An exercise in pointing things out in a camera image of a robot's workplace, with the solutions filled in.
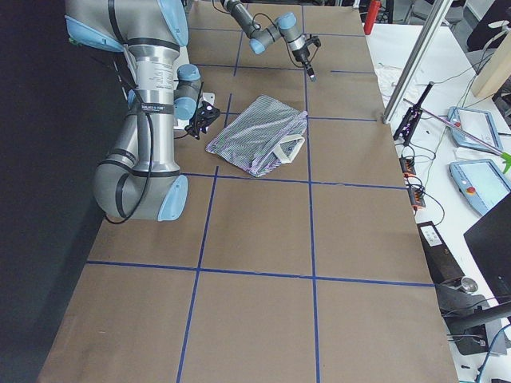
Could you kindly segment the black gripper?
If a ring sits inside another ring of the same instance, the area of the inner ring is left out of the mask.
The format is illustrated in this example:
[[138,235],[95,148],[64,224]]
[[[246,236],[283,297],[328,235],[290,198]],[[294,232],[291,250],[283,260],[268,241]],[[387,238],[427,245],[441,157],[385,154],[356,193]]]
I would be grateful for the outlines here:
[[206,133],[209,125],[210,124],[208,123],[199,122],[199,116],[197,112],[196,115],[193,117],[193,122],[186,126],[184,130],[189,136],[195,138],[196,140],[199,140],[200,133],[201,132]]
[[311,65],[310,51],[308,46],[313,43],[312,39],[295,39],[290,42],[290,49],[295,60],[302,64],[305,72],[312,82],[316,81],[315,71]]

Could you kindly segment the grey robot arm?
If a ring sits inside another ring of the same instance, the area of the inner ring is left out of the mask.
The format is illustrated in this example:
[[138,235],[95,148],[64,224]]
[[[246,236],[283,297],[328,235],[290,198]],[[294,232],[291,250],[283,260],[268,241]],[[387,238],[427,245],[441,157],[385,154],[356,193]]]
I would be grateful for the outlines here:
[[244,31],[254,54],[264,53],[270,45],[282,38],[289,55],[293,55],[294,60],[304,69],[312,82],[316,81],[312,66],[314,56],[311,55],[309,46],[314,45],[318,49],[321,41],[318,36],[312,34],[307,36],[301,31],[293,12],[286,12],[272,20],[266,14],[251,15],[241,1],[220,3]]
[[174,65],[188,44],[180,1],[68,1],[65,20],[77,43],[123,53],[133,76],[121,134],[94,175],[93,193],[107,214],[172,221],[184,210],[188,180],[174,158],[174,128],[191,120],[201,78]]

